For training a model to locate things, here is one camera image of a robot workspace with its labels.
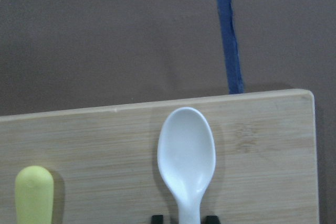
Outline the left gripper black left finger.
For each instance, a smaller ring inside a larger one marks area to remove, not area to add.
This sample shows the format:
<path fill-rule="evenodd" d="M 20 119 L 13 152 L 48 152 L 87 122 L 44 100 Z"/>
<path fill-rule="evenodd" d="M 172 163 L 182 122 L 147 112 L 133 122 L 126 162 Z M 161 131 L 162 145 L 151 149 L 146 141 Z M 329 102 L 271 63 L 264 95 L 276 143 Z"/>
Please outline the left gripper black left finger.
<path fill-rule="evenodd" d="M 151 224 L 164 224 L 163 215 L 152 215 L 151 216 Z"/>

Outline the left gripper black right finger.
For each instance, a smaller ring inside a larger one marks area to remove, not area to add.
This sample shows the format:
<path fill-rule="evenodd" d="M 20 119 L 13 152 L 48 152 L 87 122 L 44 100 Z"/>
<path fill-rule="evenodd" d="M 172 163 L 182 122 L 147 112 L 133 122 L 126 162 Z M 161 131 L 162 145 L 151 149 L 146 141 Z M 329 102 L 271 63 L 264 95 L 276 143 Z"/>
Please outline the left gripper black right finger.
<path fill-rule="evenodd" d="M 206 216 L 204 224 L 220 224 L 220 219 L 218 216 L 215 215 Z"/>

